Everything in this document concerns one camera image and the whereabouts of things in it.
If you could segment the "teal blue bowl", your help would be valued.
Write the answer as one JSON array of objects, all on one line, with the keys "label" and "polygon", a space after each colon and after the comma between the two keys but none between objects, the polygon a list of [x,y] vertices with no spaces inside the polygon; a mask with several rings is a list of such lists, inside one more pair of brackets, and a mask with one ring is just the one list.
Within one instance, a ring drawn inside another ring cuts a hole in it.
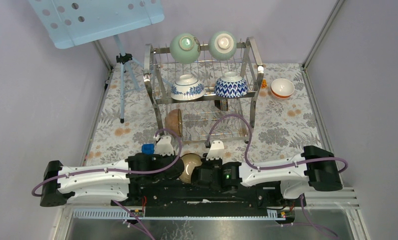
[{"label": "teal blue bowl", "polygon": [[201,157],[195,153],[187,153],[181,157],[184,164],[184,170],[179,176],[179,180],[185,184],[191,184],[191,177],[195,167],[202,165]]}]

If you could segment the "orange bowl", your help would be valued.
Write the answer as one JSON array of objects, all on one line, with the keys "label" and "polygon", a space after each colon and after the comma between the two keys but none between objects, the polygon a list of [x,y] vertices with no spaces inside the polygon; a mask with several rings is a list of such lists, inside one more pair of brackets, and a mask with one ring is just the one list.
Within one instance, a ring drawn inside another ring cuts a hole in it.
[{"label": "orange bowl", "polygon": [[285,78],[277,78],[270,85],[271,94],[278,99],[288,99],[295,92],[293,82]]}]

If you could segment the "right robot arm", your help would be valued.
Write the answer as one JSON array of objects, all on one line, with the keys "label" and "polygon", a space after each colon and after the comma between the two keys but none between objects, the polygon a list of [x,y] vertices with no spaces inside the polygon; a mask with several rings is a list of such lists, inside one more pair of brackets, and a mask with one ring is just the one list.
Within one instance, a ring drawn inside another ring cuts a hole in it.
[{"label": "right robot arm", "polygon": [[277,161],[258,163],[227,162],[221,159],[204,160],[193,168],[190,183],[195,187],[220,192],[232,192],[240,187],[251,188],[259,184],[278,182],[274,201],[280,206],[310,189],[319,192],[334,192],[343,188],[340,170],[333,153],[308,145],[302,153]]}]

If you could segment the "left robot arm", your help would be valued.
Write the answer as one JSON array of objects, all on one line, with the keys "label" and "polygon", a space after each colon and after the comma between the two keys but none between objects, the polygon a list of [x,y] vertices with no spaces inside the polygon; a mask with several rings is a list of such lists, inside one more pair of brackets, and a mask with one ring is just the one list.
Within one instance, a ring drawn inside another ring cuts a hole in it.
[{"label": "left robot arm", "polygon": [[40,205],[99,204],[112,200],[137,205],[141,184],[175,180],[184,171],[176,155],[137,153],[127,159],[102,165],[70,167],[59,160],[50,161],[40,185]]}]

